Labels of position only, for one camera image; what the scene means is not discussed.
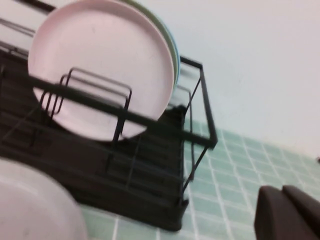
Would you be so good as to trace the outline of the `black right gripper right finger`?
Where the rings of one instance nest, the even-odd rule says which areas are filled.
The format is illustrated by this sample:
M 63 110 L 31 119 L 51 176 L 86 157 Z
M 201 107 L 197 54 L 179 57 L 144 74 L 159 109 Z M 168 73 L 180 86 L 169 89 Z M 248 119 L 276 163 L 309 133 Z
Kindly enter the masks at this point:
M 293 203 L 300 216 L 320 238 L 320 202 L 293 185 L 284 185 L 282 192 Z

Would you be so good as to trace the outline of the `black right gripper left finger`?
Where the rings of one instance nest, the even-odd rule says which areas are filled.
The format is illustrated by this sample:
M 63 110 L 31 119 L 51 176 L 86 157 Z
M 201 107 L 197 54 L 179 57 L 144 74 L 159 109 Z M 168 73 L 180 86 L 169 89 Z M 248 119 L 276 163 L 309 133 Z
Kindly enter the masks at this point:
M 309 239 L 309 227 L 294 205 L 279 189 L 272 186 L 259 189 L 254 231 L 258 240 Z

